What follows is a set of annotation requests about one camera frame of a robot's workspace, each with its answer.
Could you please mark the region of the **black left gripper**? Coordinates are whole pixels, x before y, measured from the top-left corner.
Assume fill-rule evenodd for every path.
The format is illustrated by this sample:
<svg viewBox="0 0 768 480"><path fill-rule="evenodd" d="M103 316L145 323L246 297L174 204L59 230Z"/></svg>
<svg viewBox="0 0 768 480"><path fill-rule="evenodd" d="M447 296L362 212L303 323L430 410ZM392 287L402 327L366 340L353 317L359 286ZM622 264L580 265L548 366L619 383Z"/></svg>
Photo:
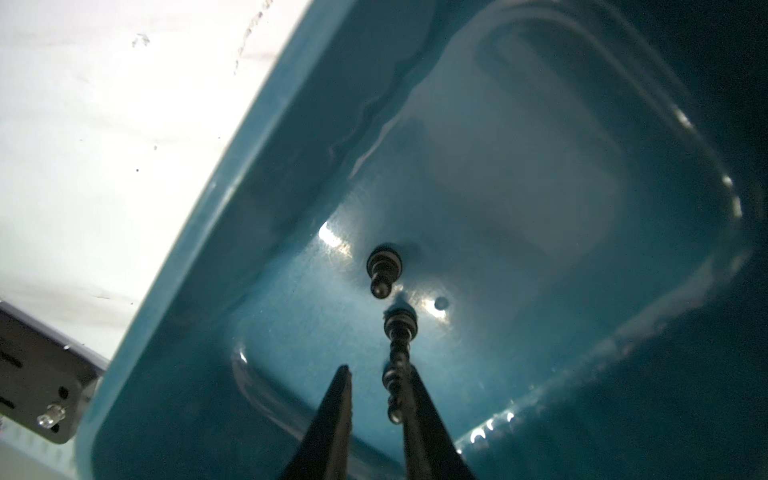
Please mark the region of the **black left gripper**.
<svg viewBox="0 0 768 480"><path fill-rule="evenodd" d="M108 361L1 303L1 415L58 445L70 441Z"/></svg>

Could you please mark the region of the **teal plastic tray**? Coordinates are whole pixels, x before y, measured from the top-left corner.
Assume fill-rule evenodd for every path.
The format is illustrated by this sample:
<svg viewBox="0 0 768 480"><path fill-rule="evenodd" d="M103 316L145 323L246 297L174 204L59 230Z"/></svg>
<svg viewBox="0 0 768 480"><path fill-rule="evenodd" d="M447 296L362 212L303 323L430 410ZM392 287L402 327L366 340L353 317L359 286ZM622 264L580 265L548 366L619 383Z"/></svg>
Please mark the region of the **teal plastic tray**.
<svg viewBox="0 0 768 480"><path fill-rule="evenodd" d="M366 262L393 248L385 299ZM314 1L113 357L84 479L275 479L388 310L479 479L767 475L767 5Z"/></svg>

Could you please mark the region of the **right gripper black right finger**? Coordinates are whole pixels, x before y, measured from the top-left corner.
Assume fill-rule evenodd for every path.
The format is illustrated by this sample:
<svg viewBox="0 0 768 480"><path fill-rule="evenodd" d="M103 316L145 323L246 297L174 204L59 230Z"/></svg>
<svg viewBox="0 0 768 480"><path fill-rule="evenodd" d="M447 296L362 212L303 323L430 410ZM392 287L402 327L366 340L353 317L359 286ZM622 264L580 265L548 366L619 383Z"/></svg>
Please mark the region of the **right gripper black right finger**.
<svg viewBox="0 0 768 480"><path fill-rule="evenodd" d="M400 407L408 479L474 479L415 366L401 382Z"/></svg>

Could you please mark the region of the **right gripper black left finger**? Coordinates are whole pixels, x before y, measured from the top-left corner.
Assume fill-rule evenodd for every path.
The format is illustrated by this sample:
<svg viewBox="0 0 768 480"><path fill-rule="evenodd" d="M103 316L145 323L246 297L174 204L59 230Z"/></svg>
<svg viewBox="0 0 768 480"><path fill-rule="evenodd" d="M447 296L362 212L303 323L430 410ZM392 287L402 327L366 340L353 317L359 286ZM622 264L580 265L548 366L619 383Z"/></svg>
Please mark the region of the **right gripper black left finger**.
<svg viewBox="0 0 768 480"><path fill-rule="evenodd" d="M279 479L345 479L351 430L352 375L349 367L342 365Z"/></svg>

